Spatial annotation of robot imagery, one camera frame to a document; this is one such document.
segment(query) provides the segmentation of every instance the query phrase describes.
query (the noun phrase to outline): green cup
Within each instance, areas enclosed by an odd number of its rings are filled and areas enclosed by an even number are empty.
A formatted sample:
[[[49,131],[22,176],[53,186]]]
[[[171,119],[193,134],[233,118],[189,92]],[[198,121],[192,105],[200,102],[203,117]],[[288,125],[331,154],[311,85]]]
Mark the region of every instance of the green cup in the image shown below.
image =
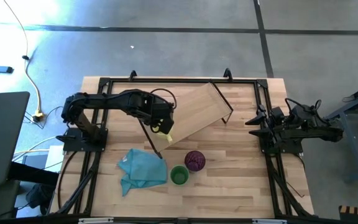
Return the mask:
[[[172,168],[170,177],[174,184],[183,185],[189,179],[189,170],[185,166],[176,165]]]

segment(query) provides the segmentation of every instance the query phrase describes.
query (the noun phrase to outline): concrete floor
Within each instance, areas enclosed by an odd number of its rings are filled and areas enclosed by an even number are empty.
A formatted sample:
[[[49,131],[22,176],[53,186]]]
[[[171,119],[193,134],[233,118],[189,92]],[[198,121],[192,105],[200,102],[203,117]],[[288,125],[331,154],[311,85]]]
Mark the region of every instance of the concrete floor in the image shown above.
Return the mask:
[[[116,27],[258,28],[252,0],[195,1],[8,1],[24,24]],[[267,29],[358,30],[358,0],[260,0]],[[0,1],[0,22],[16,22]],[[27,31],[28,73],[38,84],[42,108],[50,111],[80,89],[84,76],[175,75],[267,77],[259,34]],[[322,99],[321,115],[343,105],[358,90],[358,35],[267,35],[275,78],[284,78],[288,96],[305,104]],[[29,91],[27,111],[36,107],[34,89],[23,74],[21,30],[0,28],[0,91]],[[44,130],[24,124],[17,150],[62,134],[59,113]],[[40,148],[57,145],[49,141]],[[303,142],[306,175],[315,213],[339,218],[338,206],[358,207],[358,182],[347,141]]]

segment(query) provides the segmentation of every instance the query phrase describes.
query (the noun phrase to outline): towel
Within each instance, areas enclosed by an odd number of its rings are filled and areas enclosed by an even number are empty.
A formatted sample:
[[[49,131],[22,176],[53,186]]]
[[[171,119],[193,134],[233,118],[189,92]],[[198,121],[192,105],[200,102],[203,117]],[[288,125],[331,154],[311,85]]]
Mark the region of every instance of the towel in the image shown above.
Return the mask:
[[[130,189],[152,187],[167,183],[165,159],[138,149],[131,149],[118,162],[125,172],[121,179],[122,196]]]

